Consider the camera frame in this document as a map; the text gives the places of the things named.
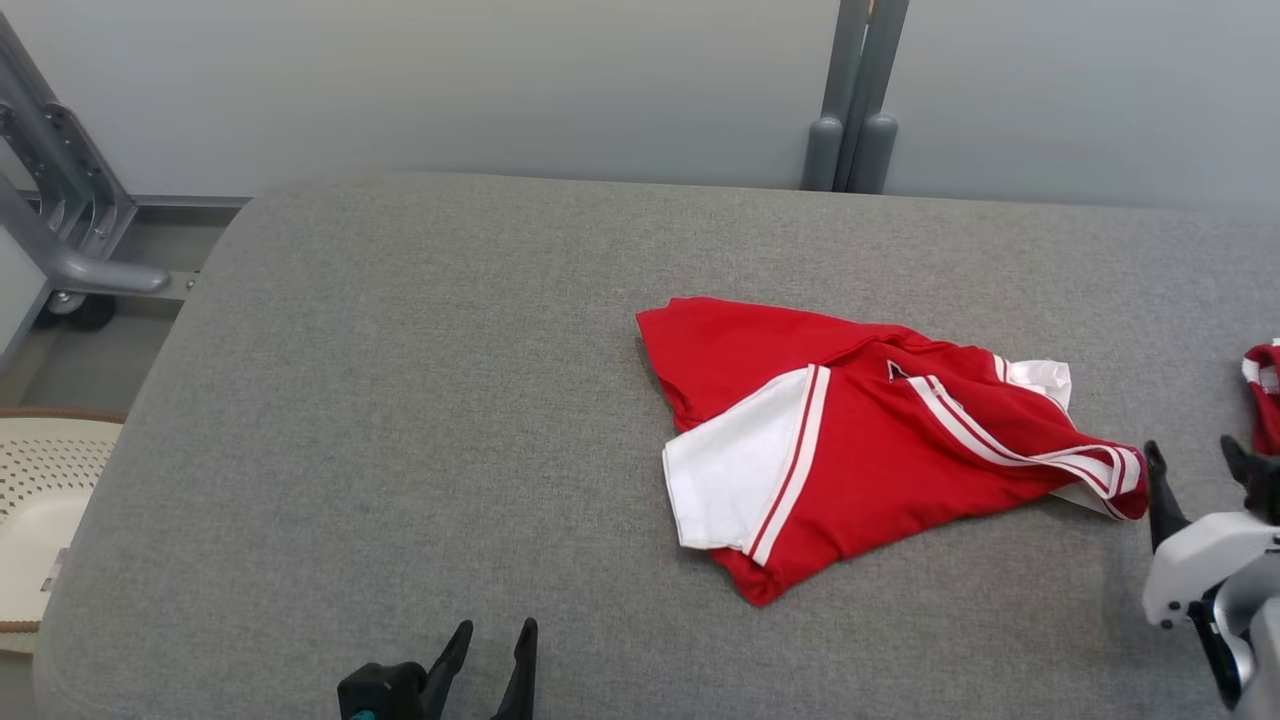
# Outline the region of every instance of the red jersey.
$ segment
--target red jersey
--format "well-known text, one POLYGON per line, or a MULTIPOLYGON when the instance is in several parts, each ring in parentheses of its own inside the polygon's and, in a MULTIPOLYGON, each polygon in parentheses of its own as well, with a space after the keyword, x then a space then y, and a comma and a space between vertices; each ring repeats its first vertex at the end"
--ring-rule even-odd
POLYGON ((1047 493, 1146 511, 1140 454, 1075 429, 1060 363, 714 299, 637 323, 684 432, 663 451, 680 543, 709 550, 754 605, 838 560, 1047 493))
POLYGON ((1280 455, 1280 338, 1244 354, 1240 370, 1249 383, 1258 415, 1253 424, 1253 452, 1280 455))

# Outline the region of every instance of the red stripe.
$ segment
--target red stripe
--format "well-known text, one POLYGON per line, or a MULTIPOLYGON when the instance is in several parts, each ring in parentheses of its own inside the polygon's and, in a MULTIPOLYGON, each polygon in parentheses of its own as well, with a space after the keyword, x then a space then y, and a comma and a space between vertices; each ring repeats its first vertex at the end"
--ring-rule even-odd
POLYGON ((1110 500, 1103 500, 1103 501, 1102 501, 1102 507, 1106 507, 1106 509, 1107 509, 1107 512, 1110 512, 1110 514, 1111 514, 1111 516, 1112 516, 1112 518, 1115 518, 1116 520, 1132 520, 1132 518, 1129 518, 1129 516, 1128 516, 1128 515, 1125 515, 1124 512, 1120 512, 1119 510, 1116 510, 1116 509, 1115 509, 1115 507, 1114 507, 1114 506, 1111 505, 1111 501, 1110 501, 1110 500))
MULTIPOLYGON (((1092 451, 1092 450, 1083 450, 1080 452, 1076 452, 1075 455, 1084 455, 1085 457, 1088 457, 1088 455, 1087 455, 1088 452, 1094 452, 1094 451, 1092 451)), ((1119 452, 1116 452, 1114 457, 1119 457, 1119 461, 1121 462, 1120 468, 1124 468, 1124 465, 1123 465, 1124 457, 1121 457, 1119 452)), ((1076 465, 1071 465, 1070 462, 1066 462, 1065 460, 1060 461, 1060 460, 1056 460, 1056 459, 1055 460, 1041 460, 1041 462, 1052 462, 1053 466, 1056 466, 1056 468, 1061 468, 1064 465, 1074 468, 1074 469, 1084 473, 1085 475, 1088 475, 1089 479, 1093 480, 1103 493, 1108 493, 1108 495, 1111 493, 1111 486, 1108 486, 1107 483, 1102 482, 1102 478, 1098 478, 1097 475, 1094 475, 1093 473, 1085 470, 1084 468, 1079 468, 1076 465)), ((1098 462, 1102 462, 1103 465, 1107 465, 1112 470, 1115 470, 1115 468, 1116 468, 1115 465, 1107 464, 1106 460, 1098 460, 1098 462)), ((1124 475, 1116 475, 1116 491, 1120 489, 1120 483, 1121 482, 1124 482, 1124 475)))
POLYGON ((787 492, 787 486, 791 484, 791 475, 796 471, 796 465, 800 462, 800 446, 804 445, 804 430, 805 425, 809 424, 809 406, 813 404, 813 391, 818 387, 818 369, 812 368, 809 370, 809 393, 804 400, 804 414, 800 415, 800 432, 796 433, 796 448, 791 455, 791 466, 787 468, 787 477, 782 480, 782 487, 778 488, 778 496, 773 498, 773 506, 769 507, 769 514, 764 516, 764 524, 760 525, 759 534, 755 536, 755 542, 751 543, 751 550, 746 553, 749 557, 755 556, 755 550, 760 547, 760 539, 764 538, 764 530, 768 529, 769 521, 773 520, 773 514, 778 511, 778 505, 782 502, 782 496, 787 492))
MULTIPOLYGON (((933 388, 934 391, 938 389, 937 387, 933 386, 933 383, 937 382, 937 378, 934 378, 933 375, 928 375, 927 378, 924 378, 924 382, 929 383, 929 387, 933 388)), ((978 434, 974 430, 974 427, 972 424, 966 423, 965 419, 963 416, 960 416, 960 414, 956 413, 954 407, 951 407, 951 405, 947 402, 947 400, 950 400, 950 397, 951 396, 948 396, 948 395, 940 393, 938 395, 938 401, 941 401, 942 406, 947 409, 947 413, 951 413, 951 416, 955 418, 956 420, 959 420, 960 424, 964 425, 965 429, 969 430, 969 434, 973 436, 973 438, 977 439, 979 443, 982 443, 982 446, 986 447, 987 450, 995 452, 996 455, 998 455, 998 456, 1001 456, 1001 457, 1004 457, 1006 460, 1016 460, 1019 462, 1028 462, 1029 465, 1036 465, 1036 464, 1048 465, 1050 468, 1056 468, 1059 470, 1062 470, 1064 465, 1070 466, 1071 469, 1070 470, 1065 470, 1065 471, 1074 474, 1074 471, 1078 470, 1080 473, 1084 473, 1084 475, 1088 479, 1093 480, 1093 483, 1096 486, 1098 486, 1098 489, 1101 489, 1102 493, 1107 492, 1107 486, 1103 484, 1102 480, 1100 480, 1097 477, 1094 477, 1093 473, 1091 473, 1091 471, 1088 471, 1088 470, 1085 470, 1083 468, 1076 468, 1075 465, 1070 465, 1068 462, 1056 462, 1053 460, 1029 460, 1027 457, 1020 457, 1020 456, 1012 455, 1012 451, 1002 451, 1002 450, 1000 450, 997 447, 993 447, 989 442, 987 442, 980 434, 978 434)))
MULTIPOLYGON (((1117 448, 1116 455, 1120 456, 1120 473, 1116 477, 1116 497, 1120 497, 1124 495, 1124 473, 1125 473, 1125 462, 1128 462, 1128 460, 1125 460, 1124 456, 1128 455, 1128 452, 1117 448)), ((1102 498, 1102 505, 1106 505, 1107 510, 1110 510, 1112 514, 1117 512, 1117 510, 1111 507, 1111 502, 1108 500, 1102 498)))

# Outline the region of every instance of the white sleeve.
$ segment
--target white sleeve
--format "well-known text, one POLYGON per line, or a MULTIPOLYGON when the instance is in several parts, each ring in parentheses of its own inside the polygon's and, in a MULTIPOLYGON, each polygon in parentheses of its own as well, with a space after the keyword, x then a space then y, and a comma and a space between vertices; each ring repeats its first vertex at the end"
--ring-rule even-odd
POLYGON ((662 452, 680 544, 746 551, 799 443, 815 368, 778 375, 662 452))

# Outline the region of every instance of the white plastic basket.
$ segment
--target white plastic basket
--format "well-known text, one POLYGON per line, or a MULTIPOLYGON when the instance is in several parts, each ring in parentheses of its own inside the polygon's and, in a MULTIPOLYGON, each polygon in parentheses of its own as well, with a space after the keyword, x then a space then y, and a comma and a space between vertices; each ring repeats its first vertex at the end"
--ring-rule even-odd
POLYGON ((0 650, 40 628, 122 415, 0 410, 0 650))

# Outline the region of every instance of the gray fabric surface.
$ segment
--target gray fabric surface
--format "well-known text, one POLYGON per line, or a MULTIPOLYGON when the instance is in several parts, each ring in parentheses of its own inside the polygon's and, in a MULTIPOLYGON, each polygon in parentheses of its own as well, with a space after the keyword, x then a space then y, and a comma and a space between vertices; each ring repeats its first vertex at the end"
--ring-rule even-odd
POLYGON ((147 378, 46 618, 50 717, 337 717, 361 664, 476 623, 488 717, 526 615, 539 717, 1222 715, 1142 616, 1143 523, 1057 500, 755 610, 676 546, 632 315, 676 295, 1071 363, 1087 432, 1234 509, 1280 228, 1116 209, 392 174, 251 204, 147 378))

